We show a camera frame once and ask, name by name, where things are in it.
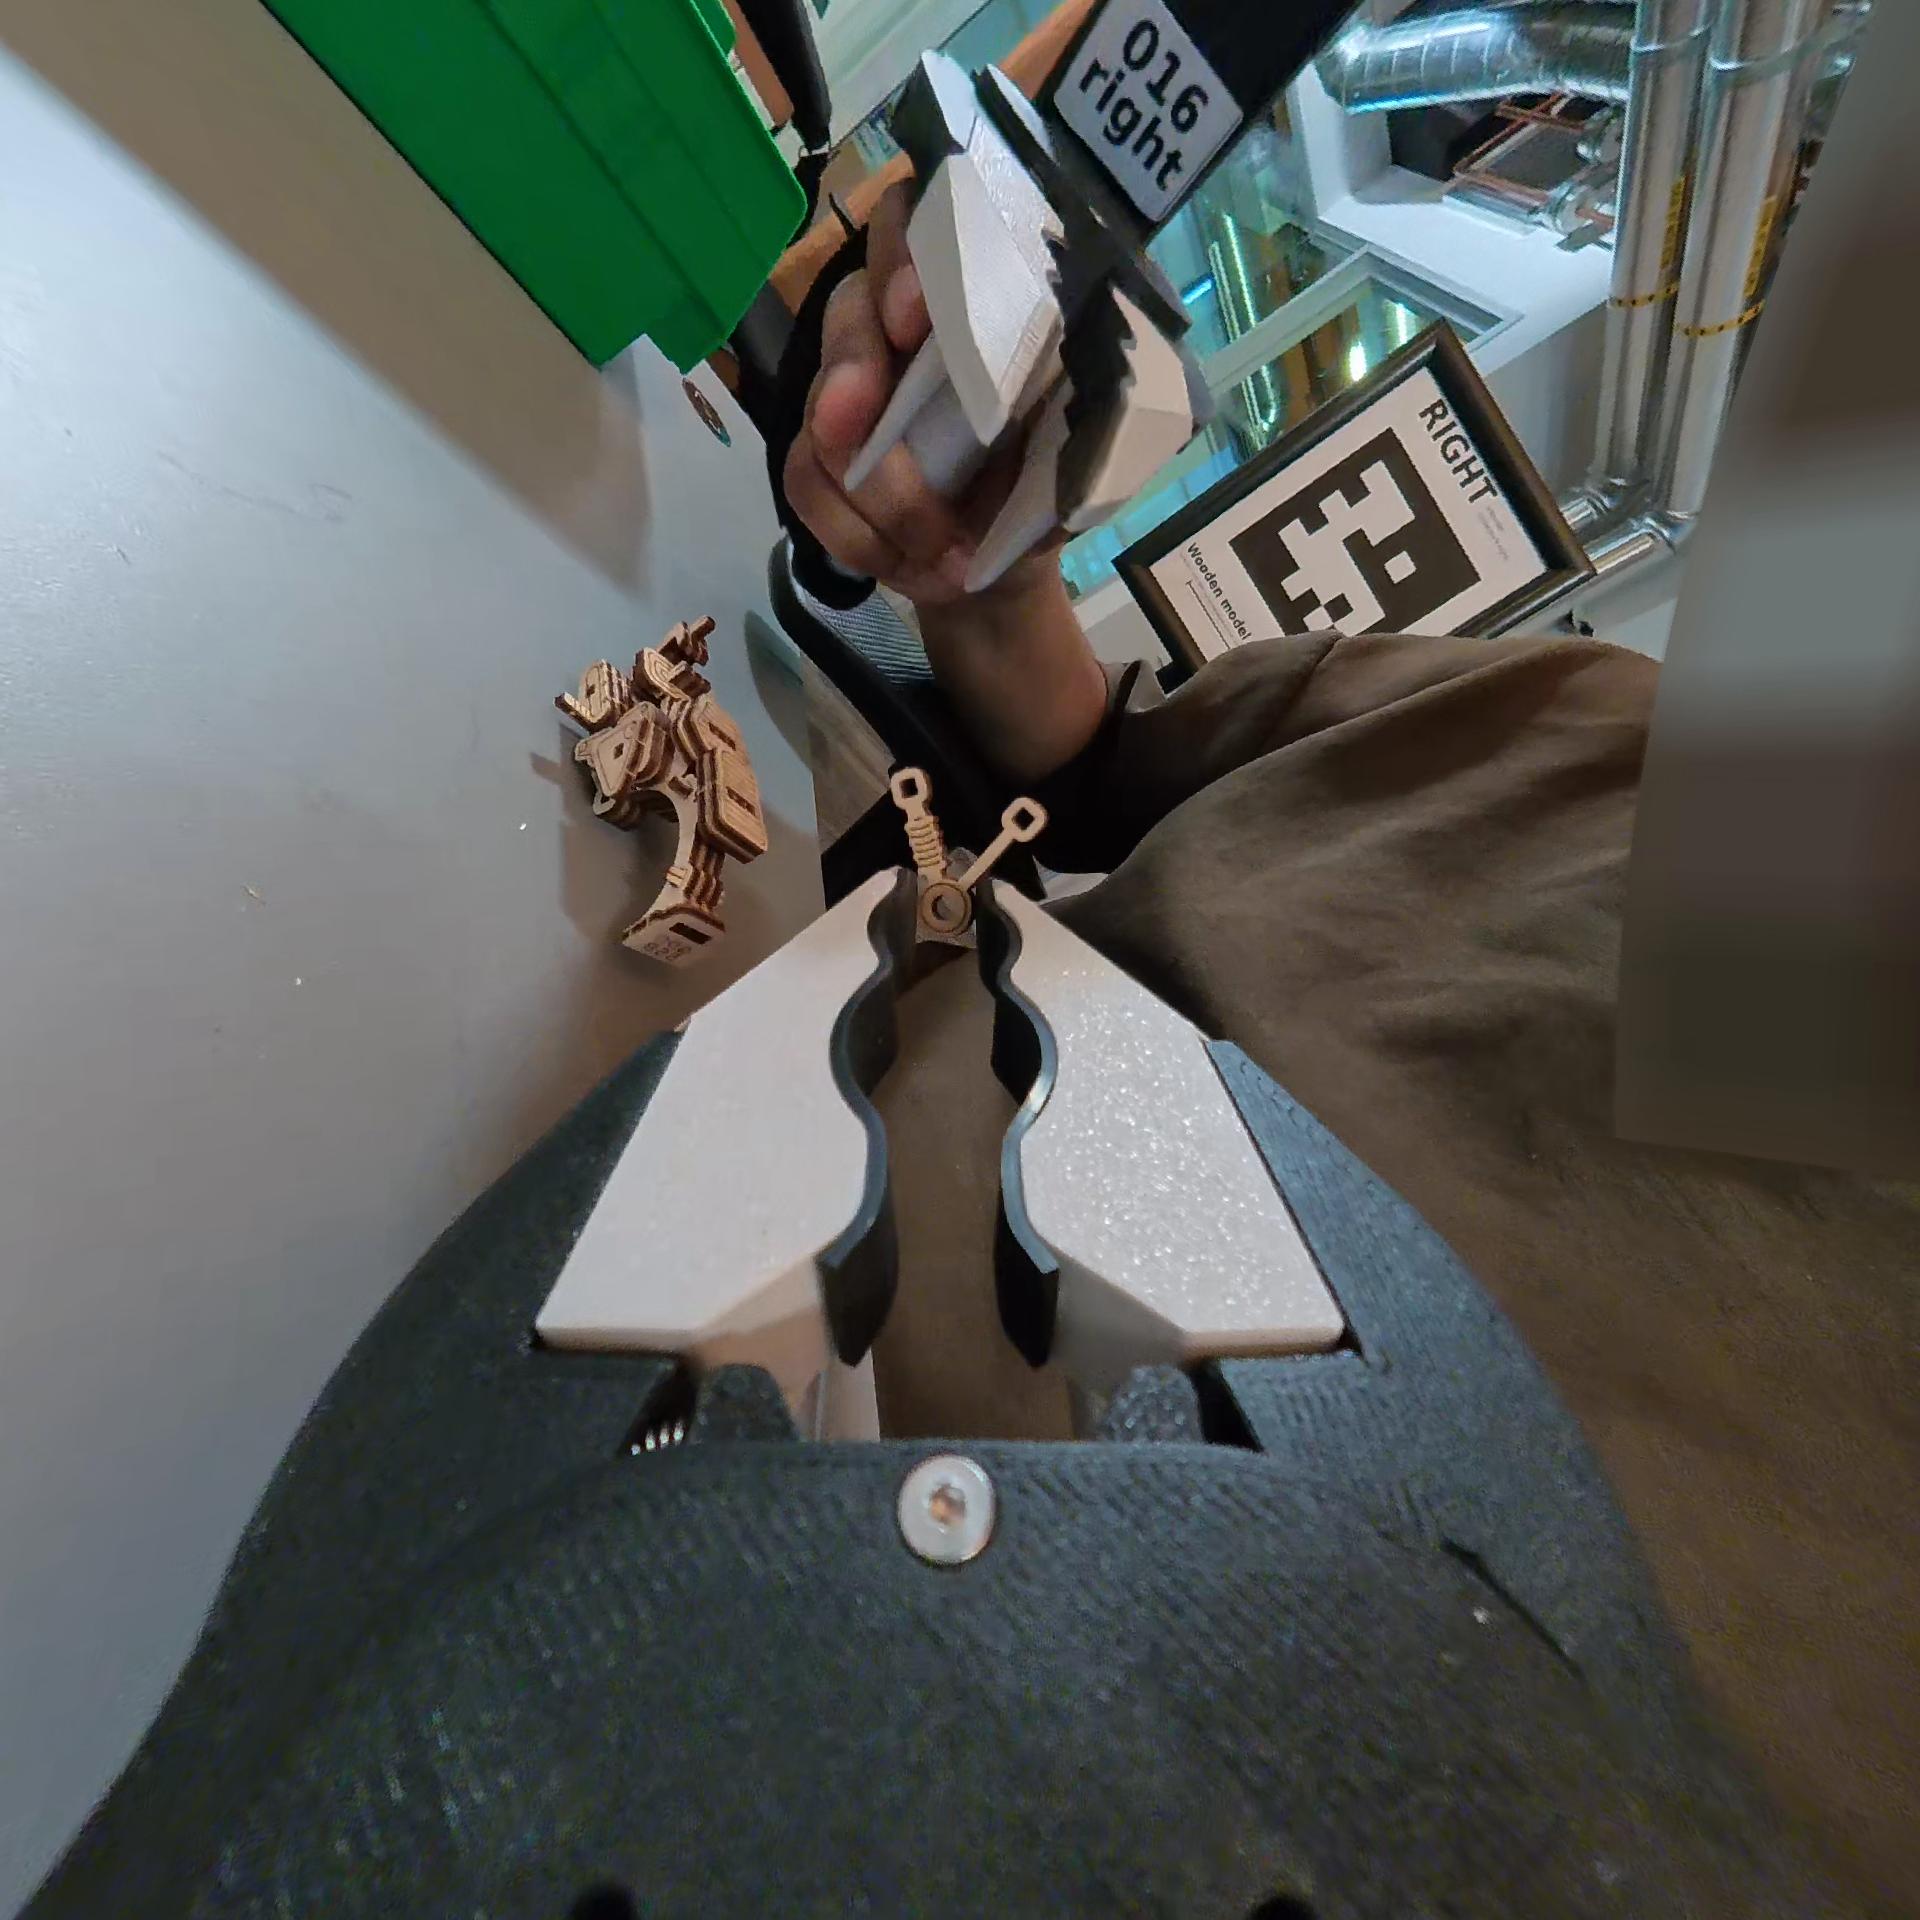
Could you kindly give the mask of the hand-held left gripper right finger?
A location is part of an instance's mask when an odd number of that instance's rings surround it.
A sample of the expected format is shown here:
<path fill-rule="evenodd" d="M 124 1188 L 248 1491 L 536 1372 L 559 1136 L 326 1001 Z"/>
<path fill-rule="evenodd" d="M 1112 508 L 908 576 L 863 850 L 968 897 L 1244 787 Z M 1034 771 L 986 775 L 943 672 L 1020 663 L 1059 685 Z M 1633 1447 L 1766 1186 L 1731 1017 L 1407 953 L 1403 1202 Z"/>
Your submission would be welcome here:
<path fill-rule="evenodd" d="M 1347 1319 L 1210 1040 L 1015 890 L 977 915 L 999 1149 L 999 1319 L 1080 1402 L 1140 1368 L 1328 1354 Z"/>

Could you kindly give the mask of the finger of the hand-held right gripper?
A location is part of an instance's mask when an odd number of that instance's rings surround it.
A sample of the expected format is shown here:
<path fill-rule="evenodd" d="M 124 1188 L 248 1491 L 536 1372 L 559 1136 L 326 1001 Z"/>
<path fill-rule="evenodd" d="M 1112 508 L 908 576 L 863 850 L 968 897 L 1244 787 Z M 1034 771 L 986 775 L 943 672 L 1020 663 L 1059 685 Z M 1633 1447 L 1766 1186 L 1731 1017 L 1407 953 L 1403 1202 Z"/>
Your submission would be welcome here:
<path fill-rule="evenodd" d="M 1060 493 L 1104 497 L 1107 417 L 1063 361 L 1054 247 L 1067 237 L 1080 184 L 1059 138 L 1026 108 L 897 108 L 891 136 L 918 169 L 905 243 L 928 338 L 852 458 L 846 490 L 863 490 L 908 443 L 928 485 L 954 497 L 1008 428 L 1059 401 L 1070 411 Z"/>
<path fill-rule="evenodd" d="M 1210 419 L 1207 381 L 1183 338 L 1126 291 L 1096 292 L 1067 330 L 1060 378 L 964 589 L 986 593 L 1035 547 L 1110 521 Z"/>

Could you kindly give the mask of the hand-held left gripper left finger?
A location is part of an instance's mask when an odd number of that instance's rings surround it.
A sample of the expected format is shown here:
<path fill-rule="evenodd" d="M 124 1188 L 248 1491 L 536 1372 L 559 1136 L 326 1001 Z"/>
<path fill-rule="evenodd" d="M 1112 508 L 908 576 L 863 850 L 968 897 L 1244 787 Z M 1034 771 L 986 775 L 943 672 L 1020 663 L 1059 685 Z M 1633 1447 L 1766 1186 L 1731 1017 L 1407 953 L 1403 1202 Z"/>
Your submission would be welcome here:
<path fill-rule="evenodd" d="M 865 881 L 702 1008 L 536 1322 L 586 1354 L 754 1364 L 800 1419 L 873 1419 L 898 1285 L 889 1148 L 918 883 Z"/>

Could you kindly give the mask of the small wooden lever piece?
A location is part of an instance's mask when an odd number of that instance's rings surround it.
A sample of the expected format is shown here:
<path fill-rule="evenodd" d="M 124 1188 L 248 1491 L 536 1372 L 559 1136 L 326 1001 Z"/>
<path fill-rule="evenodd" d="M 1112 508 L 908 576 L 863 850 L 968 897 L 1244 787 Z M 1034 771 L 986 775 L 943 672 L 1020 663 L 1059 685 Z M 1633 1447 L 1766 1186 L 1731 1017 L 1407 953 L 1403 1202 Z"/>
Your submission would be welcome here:
<path fill-rule="evenodd" d="M 1040 839 L 1050 813 L 1038 801 L 1018 797 L 1001 812 L 999 829 L 984 852 L 959 855 L 946 845 L 924 769 L 898 769 L 889 777 L 889 791 L 903 813 L 905 844 L 920 879 L 918 940 L 964 945 L 975 927 L 977 890 L 1015 848 Z"/>

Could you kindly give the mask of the wooden robot model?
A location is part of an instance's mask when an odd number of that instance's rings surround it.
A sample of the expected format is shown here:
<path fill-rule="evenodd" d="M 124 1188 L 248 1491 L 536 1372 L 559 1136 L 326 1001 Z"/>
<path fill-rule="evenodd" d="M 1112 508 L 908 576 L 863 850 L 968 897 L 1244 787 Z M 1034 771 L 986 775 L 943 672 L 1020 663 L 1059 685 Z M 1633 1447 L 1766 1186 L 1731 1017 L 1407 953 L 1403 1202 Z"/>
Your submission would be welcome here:
<path fill-rule="evenodd" d="M 623 945 L 666 968 L 702 960 L 724 937 L 724 867 L 769 845 L 761 791 L 745 738 L 706 680 L 714 619 L 676 625 L 630 671 L 594 660 L 556 709 L 576 729 L 593 813 L 636 829 L 649 813 L 676 825 L 676 852 Z"/>

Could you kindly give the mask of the person's right forearm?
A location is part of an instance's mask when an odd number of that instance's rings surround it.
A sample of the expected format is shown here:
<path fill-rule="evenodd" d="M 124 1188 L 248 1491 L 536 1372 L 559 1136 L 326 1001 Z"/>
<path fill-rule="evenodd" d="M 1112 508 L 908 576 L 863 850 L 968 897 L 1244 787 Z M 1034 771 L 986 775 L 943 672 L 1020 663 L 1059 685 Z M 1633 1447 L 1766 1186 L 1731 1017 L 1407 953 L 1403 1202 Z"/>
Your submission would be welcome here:
<path fill-rule="evenodd" d="M 1040 801 L 1098 741 L 1114 681 L 1054 561 L 986 593 L 920 603 L 930 675 L 970 747 L 1012 797 Z"/>

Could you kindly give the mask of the person's right hand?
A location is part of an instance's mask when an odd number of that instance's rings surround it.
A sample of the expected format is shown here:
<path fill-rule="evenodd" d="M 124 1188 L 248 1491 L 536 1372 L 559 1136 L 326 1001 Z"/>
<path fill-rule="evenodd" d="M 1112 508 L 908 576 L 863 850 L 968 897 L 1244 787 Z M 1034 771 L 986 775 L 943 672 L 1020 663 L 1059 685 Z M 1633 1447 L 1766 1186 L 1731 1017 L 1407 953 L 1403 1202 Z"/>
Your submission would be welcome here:
<path fill-rule="evenodd" d="M 784 498 L 800 525 L 843 571 L 872 579 L 921 609 L 1066 615 L 1081 639 L 1050 538 L 995 586 L 968 593 L 970 569 L 1015 490 L 1025 434 L 996 445 L 964 493 L 943 497 L 905 443 L 852 488 L 849 471 L 873 434 L 902 372 L 930 325 L 908 252 L 910 184 L 891 184 L 866 224 L 866 264 L 832 292 L 824 314 L 824 364 L 808 392 L 803 428 L 784 463 Z"/>

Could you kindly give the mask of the framed black white marker sign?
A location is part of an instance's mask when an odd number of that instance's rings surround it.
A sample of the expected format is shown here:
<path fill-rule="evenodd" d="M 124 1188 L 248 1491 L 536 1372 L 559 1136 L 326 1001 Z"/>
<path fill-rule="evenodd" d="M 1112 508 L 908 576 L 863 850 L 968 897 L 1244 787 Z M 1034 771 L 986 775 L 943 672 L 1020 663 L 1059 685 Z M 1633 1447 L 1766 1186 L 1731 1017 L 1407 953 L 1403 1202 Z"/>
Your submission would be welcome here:
<path fill-rule="evenodd" d="M 1271 639 L 1496 639 L 1595 575 L 1448 321 L 1115 569 L 1176 676 Z"/>

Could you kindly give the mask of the copper pipe fitting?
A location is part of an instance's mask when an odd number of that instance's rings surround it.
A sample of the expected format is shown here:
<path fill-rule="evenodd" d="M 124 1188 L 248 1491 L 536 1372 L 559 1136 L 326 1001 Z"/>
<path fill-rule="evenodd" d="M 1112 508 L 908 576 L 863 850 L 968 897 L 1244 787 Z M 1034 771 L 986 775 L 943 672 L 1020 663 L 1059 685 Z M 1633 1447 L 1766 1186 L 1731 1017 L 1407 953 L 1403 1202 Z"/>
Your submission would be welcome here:
<path fill-rule="evenodd" d="M 1499 104 L 1496 136 L 1454 167 L 1448 201 L 1502 224 L 1542 228 L 1567 252 L 1609 250 L 1624 132 L 1622 104 L 1571 95 Z"/>

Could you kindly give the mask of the green plastic box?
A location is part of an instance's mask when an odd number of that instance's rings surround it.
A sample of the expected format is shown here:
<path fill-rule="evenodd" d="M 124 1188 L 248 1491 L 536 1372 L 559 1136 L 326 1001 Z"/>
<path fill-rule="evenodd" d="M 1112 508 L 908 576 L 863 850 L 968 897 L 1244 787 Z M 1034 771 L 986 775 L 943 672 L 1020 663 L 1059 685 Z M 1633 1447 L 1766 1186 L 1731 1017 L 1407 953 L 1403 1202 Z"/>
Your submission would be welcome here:
<path fill-rule="evenodd" d="M 718 352 L 810 210 L 722 5 L 271 3 L 594 367 Z"/>

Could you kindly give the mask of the silver vertical pipe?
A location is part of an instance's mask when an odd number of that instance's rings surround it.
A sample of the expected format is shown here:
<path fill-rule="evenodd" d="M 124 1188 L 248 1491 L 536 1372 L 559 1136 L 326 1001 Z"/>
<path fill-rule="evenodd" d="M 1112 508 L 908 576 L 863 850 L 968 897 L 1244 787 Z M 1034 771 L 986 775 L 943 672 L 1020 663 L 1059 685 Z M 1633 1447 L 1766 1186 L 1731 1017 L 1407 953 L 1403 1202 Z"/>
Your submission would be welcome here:
<path fill-rule="evenodd" d="M 1698 517 L 1715 451 L 1871 5 L 1721 5 L 1702 96 L 1696 179 L 1679 282 L 1654 511 Z"/>
<path fill-rule="evenodd" d="M 1639 3 L 1588 473 L 1561 504 L 1599 571 L 1650 500 L 1715 3 Z"/>

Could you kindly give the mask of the silver flexible duct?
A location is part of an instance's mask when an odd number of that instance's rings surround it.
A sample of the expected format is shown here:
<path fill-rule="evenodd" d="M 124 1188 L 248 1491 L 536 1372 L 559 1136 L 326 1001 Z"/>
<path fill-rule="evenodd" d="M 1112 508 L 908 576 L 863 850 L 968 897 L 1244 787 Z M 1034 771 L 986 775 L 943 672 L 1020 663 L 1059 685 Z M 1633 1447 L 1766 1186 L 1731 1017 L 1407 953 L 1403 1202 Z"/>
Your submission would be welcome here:
<path fill-rule="evenodd" d="M 1415 8 L 1356 19 L 1312 63 L 1345 112 L 1399 112 L 1568 95 L 1622 106 L 1636 10 L 1615 3 Z"/>

